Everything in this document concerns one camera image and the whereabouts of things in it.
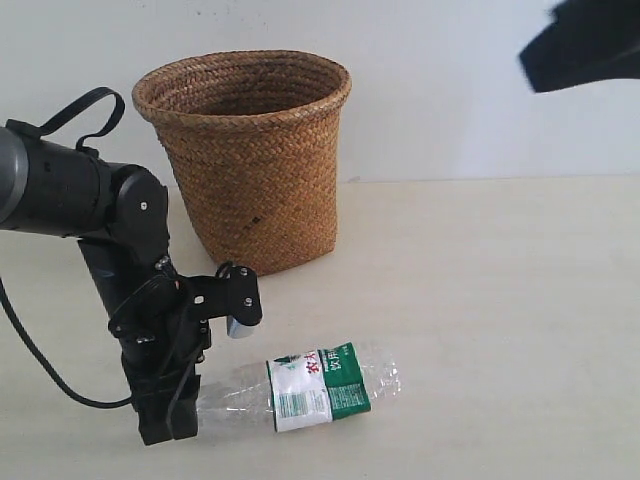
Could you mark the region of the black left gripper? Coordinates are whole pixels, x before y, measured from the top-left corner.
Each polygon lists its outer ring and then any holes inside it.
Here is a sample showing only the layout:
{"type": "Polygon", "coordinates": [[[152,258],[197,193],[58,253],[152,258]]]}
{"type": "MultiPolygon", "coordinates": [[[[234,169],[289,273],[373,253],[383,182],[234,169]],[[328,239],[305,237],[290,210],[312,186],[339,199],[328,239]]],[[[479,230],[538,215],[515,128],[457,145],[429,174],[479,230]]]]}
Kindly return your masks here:
{"type": "Polygon", "coordinates": [[[195,437],[200,376],[189,372],[174,397],[174,389],[166,387],[211,346],[208,322],[194,313],[193,283],[165,255],[149,267],[127,264],[108,293],[108,329],[122,349],[142,442],[151,446],[195,437]]]}

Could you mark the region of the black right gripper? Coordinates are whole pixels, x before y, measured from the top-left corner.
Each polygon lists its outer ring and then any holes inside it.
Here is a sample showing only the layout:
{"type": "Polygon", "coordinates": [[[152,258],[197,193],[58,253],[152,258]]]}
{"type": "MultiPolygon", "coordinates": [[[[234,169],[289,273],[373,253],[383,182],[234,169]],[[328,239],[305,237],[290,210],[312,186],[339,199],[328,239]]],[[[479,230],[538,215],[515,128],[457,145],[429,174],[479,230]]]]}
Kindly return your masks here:
{"type": "Polygon", "coordinates": [[[639,78],[637,1],[561,1],[518,54],[531,90],[639,78]]]}

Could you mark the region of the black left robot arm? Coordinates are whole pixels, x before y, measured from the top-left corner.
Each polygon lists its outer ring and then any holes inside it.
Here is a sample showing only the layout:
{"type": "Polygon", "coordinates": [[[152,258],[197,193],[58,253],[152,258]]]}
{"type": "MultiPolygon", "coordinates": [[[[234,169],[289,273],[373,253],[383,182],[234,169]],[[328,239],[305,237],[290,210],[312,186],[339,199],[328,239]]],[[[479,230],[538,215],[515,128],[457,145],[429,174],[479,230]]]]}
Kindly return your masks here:
{"type": "Polygon", "coordinates": [[[168,192],[146,168],[108,163],[28,125],[1,130],[1,227],[76,240],[119,342],[143,442],[194,437],[205,328],[169,256],[168,192]]]}

